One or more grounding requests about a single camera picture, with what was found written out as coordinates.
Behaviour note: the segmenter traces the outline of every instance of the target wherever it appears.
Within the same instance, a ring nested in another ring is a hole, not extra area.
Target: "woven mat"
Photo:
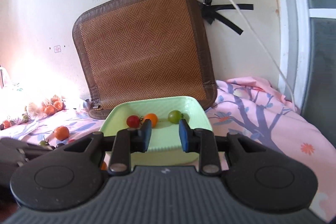
[[[73,40],[92,117],[128,101],[185,95],[207,108],[216,98],[196,0],[112,0],[79,17]]]

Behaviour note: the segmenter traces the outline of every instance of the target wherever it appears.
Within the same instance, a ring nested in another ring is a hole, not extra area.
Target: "gray ribbed surface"
[[[19,210],[6,224],[168,224],[168,223],[323,223],[310,211],[268,215],[235,201],[217,178],[193,166],[136,167],[131,175],[111,178],[101,194],[60,213]]]

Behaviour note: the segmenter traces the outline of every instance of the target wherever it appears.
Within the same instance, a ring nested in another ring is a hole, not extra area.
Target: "sticker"
[[[55,53],[61,52],[61,46],[60,45],[54,46],[54,52]]]

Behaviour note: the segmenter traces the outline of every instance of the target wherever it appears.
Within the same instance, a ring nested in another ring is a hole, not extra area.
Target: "light green basket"
[[[133,153],[132,165],[181,165],[198,158],[197,153],[184,153],[179,137],[179,125],[167,120],[169,112],[179,110],[184,114],[190,128],[212,131],[203,108],[193,97],[177,96],[123,103],[116,106],[100,128],[104,136],[115,136],[127,128],[126,120],[131,115],[139,117],[154,113],[158,117],[149,148],[146,153]]]

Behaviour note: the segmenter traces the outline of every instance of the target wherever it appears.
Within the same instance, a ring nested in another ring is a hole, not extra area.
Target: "pink bedsheet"
[[[325,221],[336,214],[336,149],[313,125],[291,110],[292,104],[260,78],[245,77],[217,81],[215,104],[206,113],[216,135],[243,134],[304,163],[318,177],[319,188],[311,209]],[[59,141],[53,130],[67,126],[70,139],[79,139],[98,131],[103,120],[95,120],[85,112],[68,109],[52,117],[1,131],[0,136],[31,143],[45,138],[50,145]],[[223,153],[222,167],[227,169]]]

